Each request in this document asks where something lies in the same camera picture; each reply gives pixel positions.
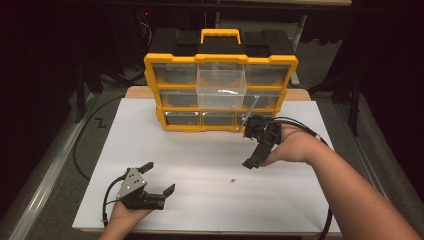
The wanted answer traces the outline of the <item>person's right hand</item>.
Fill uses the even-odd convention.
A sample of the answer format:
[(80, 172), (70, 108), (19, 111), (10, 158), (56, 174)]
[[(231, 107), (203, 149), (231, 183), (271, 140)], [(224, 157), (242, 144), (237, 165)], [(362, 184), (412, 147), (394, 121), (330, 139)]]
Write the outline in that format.
[(311, 164), (323, 146), (325, 145), (317, 138), (304, 130), (288, 124), (282, 124), (280, 144), (271, 151), (261, 164), (261, 167), (269, 166), (277, 161)]

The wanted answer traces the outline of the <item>black metal stand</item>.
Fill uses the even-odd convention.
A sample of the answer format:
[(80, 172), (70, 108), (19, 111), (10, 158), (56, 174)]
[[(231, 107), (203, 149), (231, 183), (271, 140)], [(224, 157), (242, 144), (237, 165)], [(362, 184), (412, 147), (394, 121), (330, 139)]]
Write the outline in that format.
[(333, 103), (349, 103), (348, 126), (351, 132), (358, 135), (359, 96), (362, 83), (362, 73), (345, 72), (325, 80), (307, 90), (310, 95), (333, 88), (331, 100)]
[(77, 101), (77, 115), (76, 123), (79, 123), (85, 114), (85, 87), (94, 93), (101, 94), (103, 92), (103, 85), (100, 80), (100, 68), (92, 62), (83, 62), (79, 65), (76, 75), (76, 101)]

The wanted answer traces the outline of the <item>set of closed cabinet drawers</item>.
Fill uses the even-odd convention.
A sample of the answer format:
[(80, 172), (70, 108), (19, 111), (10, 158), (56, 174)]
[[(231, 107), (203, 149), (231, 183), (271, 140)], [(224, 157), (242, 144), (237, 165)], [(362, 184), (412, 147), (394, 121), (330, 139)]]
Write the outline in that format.
[(230, 109), (201, 109), (196, 94), (197, 66), (199, 64), (155, 63), (155, 77), (164, 107), (163, 116), (168, 125), (238, 126), (248, 111), (255, 95), (260, 99), (253, 109), (266, 116), (274, 112), (282, 95), (287, 65), (242, 64), (245, 69), (247, 92), (242, 107)]

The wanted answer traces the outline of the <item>grey metal leg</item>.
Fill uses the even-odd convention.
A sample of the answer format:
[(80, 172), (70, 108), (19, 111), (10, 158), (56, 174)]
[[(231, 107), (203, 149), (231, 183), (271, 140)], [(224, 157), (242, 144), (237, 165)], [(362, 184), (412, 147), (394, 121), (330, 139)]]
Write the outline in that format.
[[(303, 33), (304, 27), (305, 27), (305, 23), (307, 20), (307, 16), (306, 15), (302, 15), (300, 17), (300, 20), (298, 21), (297, 25), (296, 25), (296, 29), (293, 35), (293, 40), (292, 40), (292, 48), (294, 51), (297, 50), (298, 44), (300, 42), (300, 38), (301, 35)], [(291, 77), (291, 84), (294, 87), (299, 87), (300, 86), (300, 81), (298, 78), (298, 75), (296, 72), (293, 73), (292, 77)]]

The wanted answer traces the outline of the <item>person's left hand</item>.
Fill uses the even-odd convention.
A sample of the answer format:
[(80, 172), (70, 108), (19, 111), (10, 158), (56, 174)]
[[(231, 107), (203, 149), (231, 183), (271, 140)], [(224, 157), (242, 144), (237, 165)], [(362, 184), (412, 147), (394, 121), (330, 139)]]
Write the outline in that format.
[(152, 213), (152, 210), (127, 209), (123, 203), (116, 202), (113, 206), (107, 228), (115, 231), (130, 232), (150, 213)]

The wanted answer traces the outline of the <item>clear plastic drawer bin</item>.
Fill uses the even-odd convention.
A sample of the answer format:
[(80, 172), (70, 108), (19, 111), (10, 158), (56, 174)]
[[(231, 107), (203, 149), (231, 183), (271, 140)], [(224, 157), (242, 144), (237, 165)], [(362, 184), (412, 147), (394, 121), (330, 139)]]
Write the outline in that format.
[(240, 109), (246, 92), (242, 64), (207, 62), (197, 66), (196, 94), (201, 109)]

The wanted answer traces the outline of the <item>yellow black organizer cabinet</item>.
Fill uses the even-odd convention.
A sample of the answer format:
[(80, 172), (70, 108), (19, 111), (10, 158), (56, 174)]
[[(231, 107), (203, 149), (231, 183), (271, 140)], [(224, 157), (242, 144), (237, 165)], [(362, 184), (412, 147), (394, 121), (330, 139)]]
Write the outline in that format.
[(201, 64), (224, 62), (237, 64), (287, 65), (283, 93), (274, 112), (266, 116), (260, 109), (256, 114), (274, 117), (280, 112), (287, 95), (287, 85), (298, 66), (298, 59), (282, 30), (243, 32), (238, 29), (202, 29), (180, 31), (174, 28), (158, 29), (148, 53), (144, 57), (145, 77), (156, 101), (156, 116), (167, 131), (237, 131), (238, 126), (168, 125), (163, 116), (164, 107), (159, 96), (153, 65), (155, 63)]

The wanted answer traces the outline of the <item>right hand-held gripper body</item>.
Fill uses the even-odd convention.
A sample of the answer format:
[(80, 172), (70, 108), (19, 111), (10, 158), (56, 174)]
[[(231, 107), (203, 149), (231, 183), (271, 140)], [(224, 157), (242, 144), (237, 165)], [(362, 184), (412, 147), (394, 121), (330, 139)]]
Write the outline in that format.
[(237, 130), (244, 129), (244, 137), (256, 139), (258, 145), (254, 149), (249, 160), (265, 160), (272, 151), (272, 148), (281, 140), (281, 126), (271, 117), (253, 115), (253, 109), (259, 101), (260, 96), (255, 95), (248, 111), (242, 115), (242, 121)]

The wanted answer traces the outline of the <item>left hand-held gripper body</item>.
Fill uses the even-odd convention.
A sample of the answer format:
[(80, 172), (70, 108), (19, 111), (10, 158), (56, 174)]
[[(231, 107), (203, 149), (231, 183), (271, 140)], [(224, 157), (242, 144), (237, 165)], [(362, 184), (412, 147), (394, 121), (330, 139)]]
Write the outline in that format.
[(163, 210), (166, 197), (164, 194), (150, 194), (144, 190), (147, 181), (143, 174), (151, 169), (151, 166), (129, 168), (124, 182), (116, 195), (127, 209), (131, 210)]

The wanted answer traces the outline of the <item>metal floor rail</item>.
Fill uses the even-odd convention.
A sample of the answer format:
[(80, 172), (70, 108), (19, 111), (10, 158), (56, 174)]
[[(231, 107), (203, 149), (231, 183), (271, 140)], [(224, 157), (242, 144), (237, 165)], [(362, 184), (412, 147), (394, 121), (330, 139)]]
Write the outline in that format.
[(45, 155), (35, 167), (9, 208), (2, 225), (11, 230), (5, 240), (26, 240), (40, 216), (52, 190), (71, 154), (73, 146), (84, 127), (87, 115), (93, 109), (98, 97), (89, 93), (83, 98), (85, 112), (80, 120), (69, 117), (53, 139)]
[(387, 192), (385, 191), (384, 187), (382, 186), (376, 172), (373, 169), (373, 166), (363, 148), (361, 145), (359, 138), (354, 135), (354, 133), (351, 130), (351, 127), (349, 126), (348, 122), (348, 115), (345, 112), (345, 109), (342, 105), (336, 104), (334, 106), (336, 114), (340, 118), (342, 125), (347, 132), (347, 135), (351, 141), (351, 143), (354, 146), (355, 154), (359, 160), (359, 165), (361, 167), (361, 172), (364, 174), (365, 178), (387, 199), (390, 200), (390, 197), (388, 196)]

